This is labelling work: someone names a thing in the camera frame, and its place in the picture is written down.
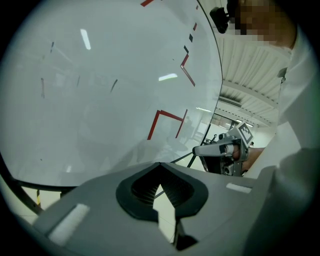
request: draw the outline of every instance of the window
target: window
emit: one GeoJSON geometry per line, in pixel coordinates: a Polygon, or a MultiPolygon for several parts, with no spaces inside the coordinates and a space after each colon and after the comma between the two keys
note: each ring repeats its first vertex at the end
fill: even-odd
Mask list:
{"type": "Polygon", "coordinates": [[[224,116],[221,116],[218,114],[213,114],[211,124],[225,128],[226,130],[230,130],[237,123],[229,118],[224,117],[224,116]]]}

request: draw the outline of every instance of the ceiling light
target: ceiling light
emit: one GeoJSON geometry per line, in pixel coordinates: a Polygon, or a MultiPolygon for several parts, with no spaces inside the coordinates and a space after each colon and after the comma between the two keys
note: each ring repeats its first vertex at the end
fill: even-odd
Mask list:
{"type": "Polygon", "coordinates": [[[72,166],[71,166],[71,165],[68,165],[68,168],[66,169],[66,172],[67,172],[67,173],[70,173],[70,172],[71,172],[71,168],[72,168],[72,166]]]}
{"type": "Polygon", "coordinates": [[[200,108],[200,107],[196,107],[197,110],[202,110],[202,111],[205,111],[205,112],[210,112],[212,113],[210,110],[207,110],[207,109],[203,109],[203,108],[200,108]]]}
{"type": "Polygon", "coordinates": [[[85,45],[85,48],[87,48],[88,50],[91,49],[90,46],[90,41],[89,41],[89,37],[88,37],[88,33],[85,29],[80,29],[81,35],[82,35],[82,39],[85,45]]]}
{"type": "Polygon", "coordinates": [[[177,77],[178,77],[177,74],[167,74],[167,75],[159,77],[159,81],[167,80],[170,78],[177,78],[177,77]]]}

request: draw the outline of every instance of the white shirt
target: white shirt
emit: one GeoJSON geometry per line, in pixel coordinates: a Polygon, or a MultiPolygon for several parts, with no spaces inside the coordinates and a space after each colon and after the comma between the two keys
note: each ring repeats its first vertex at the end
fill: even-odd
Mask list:
{"type": "Polygon", "coordinates": [[[276,135],[244,175],[258,178],[261,170],[277,166],[302,148],[319,148],[320,72],[316,54],[298,27],[291,62],[279,94],[276,135]]]}

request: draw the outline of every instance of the human hand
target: human hand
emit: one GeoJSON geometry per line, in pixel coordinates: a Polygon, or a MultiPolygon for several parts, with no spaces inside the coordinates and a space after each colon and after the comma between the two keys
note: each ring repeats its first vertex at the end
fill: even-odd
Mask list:
{"type": "MultiPolygon", "coordinates": [[[[242,163],[242,171],[249,170],[250,167],[254,164],[254,162],[257,160],[257,158],[261,155],[261,153],[264,151],[264,147],[261,148],[255,148],[255,147],[249,147],[248,148],[248,159],[247,161],[244,161],[242,163]]],[[[238,160],[240,158],[240,147],[238,145],[233,145],[233,154],[232,157],[235,160],[238,160]]]]}

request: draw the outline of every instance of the white wall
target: white wall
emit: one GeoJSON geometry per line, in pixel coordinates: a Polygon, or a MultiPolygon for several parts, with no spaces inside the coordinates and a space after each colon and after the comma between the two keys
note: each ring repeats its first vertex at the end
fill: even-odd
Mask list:
{"type": "Polygon", "coordinates": [[[275,136],[276,134],[276,128],[273,127],[261,127],[254,129],[252,131],[253,133],[253,142],[254,148],[265,148],[271,139],[275,136]]]}

